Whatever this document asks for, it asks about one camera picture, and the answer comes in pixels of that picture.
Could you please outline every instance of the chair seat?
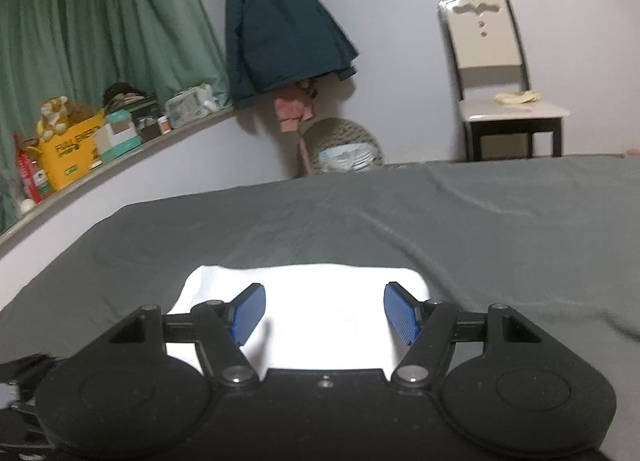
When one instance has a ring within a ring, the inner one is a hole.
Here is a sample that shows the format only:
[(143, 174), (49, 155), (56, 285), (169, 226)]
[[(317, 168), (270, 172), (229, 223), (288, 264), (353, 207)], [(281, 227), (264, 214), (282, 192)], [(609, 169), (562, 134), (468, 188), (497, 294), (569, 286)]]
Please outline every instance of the chair seat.
[(521, 105), (500, 105), (493, 99), (462, 100), (460, 102), (460, 116), (465, 123), (565, 118), (570, 114), (568, 110), (547, 102), (531, 102)]

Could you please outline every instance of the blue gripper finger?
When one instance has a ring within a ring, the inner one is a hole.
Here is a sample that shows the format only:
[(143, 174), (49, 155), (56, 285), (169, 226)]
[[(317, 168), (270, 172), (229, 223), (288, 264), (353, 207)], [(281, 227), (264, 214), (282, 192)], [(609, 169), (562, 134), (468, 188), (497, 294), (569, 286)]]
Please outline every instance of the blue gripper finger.
[(412, 345), (420, 333), (420, 302), (398, 282), (390, 282), (385, 287), (384, 305), (386, 319), (396, 330), (402, 343)]
[(229, 305), (234, 309), (229, 332), (236, 344), (243, 346), (264, 316), (267, 293), (262, 284), (252, 284), (234, 298)]

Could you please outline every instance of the green curtain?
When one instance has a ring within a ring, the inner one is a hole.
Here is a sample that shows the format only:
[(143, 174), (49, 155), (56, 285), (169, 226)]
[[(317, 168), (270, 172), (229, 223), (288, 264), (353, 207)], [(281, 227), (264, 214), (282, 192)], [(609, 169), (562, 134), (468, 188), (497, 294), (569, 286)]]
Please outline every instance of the green curtain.
[[(209, 82), (230, 105), (226, 64), (201, 0), (0, 0), (0, 73), (0, 168), (14, 168), (12, 131), (33, 136), (52, 96), (99, 108), (104, 89), (125, 81), (164, 103)], [(11, 217), (0, 213), (0, 232)]]

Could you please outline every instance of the bed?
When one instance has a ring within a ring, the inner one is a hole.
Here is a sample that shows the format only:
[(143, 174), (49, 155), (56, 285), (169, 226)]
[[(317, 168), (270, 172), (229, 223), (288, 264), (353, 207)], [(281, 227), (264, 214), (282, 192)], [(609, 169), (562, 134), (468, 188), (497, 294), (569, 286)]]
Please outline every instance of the bed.
[(0, 362), (71, 355), (201, 265), (419, 272), (432, 297), (514, 306), (613, 384), (603, 450), (640, 451), (640, 160), (567, 157), (331, 174), (131, 205), (0, 313)]

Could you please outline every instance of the chair backrest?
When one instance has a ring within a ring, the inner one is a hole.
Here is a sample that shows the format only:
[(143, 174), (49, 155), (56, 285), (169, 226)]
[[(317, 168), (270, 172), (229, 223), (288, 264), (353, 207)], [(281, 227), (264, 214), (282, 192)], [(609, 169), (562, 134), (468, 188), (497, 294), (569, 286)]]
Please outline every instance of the chair backrest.
[(527, 61), (510, 0), (443, 0), (440, 19), (449, 38), (460, 99), (461, 72), (475, 68), (520, 67), (530, 89)]

